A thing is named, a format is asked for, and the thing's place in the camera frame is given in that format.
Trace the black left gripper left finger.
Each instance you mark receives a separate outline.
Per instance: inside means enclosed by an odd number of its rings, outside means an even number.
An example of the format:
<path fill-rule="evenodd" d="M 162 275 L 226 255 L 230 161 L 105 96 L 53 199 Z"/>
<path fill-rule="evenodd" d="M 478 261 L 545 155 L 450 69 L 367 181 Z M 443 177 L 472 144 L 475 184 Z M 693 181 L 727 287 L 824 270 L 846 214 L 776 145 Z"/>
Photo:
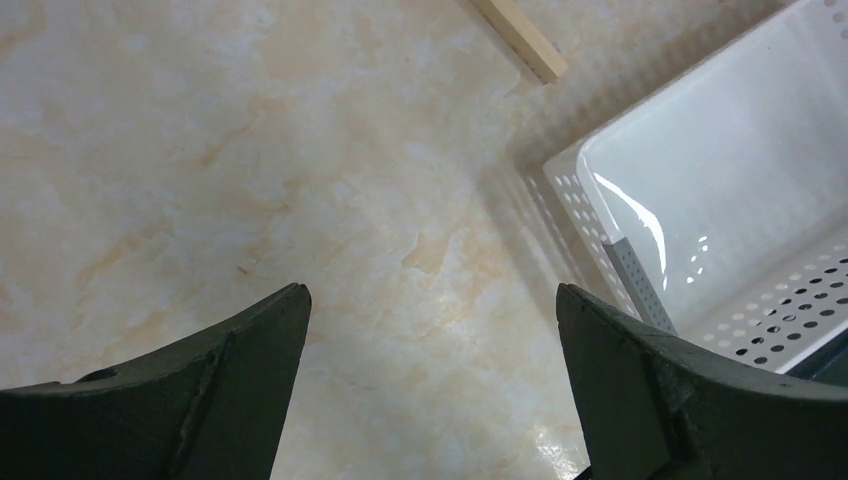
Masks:
<path fill-rule="evenodd" d="M 290 284 L 73 383 L 1 393 L 5 479 L 267 479 L 312 298 Z"/>

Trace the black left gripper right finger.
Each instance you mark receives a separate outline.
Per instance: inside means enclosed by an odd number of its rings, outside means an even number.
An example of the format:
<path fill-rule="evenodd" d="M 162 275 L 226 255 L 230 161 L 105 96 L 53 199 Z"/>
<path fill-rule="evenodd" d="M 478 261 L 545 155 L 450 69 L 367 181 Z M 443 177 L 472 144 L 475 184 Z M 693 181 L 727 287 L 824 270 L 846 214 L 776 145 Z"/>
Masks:
<path fill-rule="evenodd" d="M 556 317 L 590 479 L 843 479 L 847 390 L 758 369 L 573 284 Z"/>

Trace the white perforated plastic basket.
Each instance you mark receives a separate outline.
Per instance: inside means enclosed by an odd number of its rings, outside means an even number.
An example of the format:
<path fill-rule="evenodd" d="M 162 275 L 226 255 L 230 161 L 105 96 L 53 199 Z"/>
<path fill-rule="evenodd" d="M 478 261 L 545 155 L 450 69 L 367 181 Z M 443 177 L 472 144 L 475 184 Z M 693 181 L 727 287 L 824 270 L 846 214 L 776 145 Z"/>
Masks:
<path fill-rule="evenodd" d="M 810 374 L 847 336 L 846 3 L 792 3 L 544 172 L 618 308 Z"/>

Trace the wooden drying rack frame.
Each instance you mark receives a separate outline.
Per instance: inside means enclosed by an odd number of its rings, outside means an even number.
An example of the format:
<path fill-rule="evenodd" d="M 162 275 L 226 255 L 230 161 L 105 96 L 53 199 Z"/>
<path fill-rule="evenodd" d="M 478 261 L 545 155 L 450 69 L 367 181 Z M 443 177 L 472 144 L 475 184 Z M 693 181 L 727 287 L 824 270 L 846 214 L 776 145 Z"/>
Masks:
<path fill-rule="evenodd" d="M 471 5 L 542 83 L 554 83 L 566 71 L 562 54 L 515 1 L 472 0 Z"/>

